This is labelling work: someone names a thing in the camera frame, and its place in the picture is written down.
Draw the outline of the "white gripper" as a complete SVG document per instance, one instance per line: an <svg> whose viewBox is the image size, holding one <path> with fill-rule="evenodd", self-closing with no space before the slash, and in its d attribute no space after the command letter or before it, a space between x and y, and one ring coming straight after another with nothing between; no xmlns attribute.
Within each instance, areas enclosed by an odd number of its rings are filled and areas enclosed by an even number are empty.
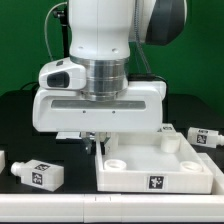
<svg viewBox="0 0 224 224"><path fill-rule="evenodd" d="M39 132L82 132L88 154L91 132L156 132L163 120L162 101L166 84L161 81L133 81L114 101L89 101L77 91L40 88L33 104L33 126ZM111 133L104 133L101 153L105 155Z"/></svg>

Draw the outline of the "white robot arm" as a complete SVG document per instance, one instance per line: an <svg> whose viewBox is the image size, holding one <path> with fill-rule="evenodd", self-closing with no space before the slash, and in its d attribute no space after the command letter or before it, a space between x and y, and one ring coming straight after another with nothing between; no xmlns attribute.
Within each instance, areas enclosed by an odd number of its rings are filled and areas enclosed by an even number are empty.
<svg viewBox="0 0 224 224"><path fill-rule="evenodd" d="M69 56L43 66L33 103L39 132L87 145L160 129L167 85L128 75L129 43L166 45L183 30L186 0L68 0Z"/></svg>

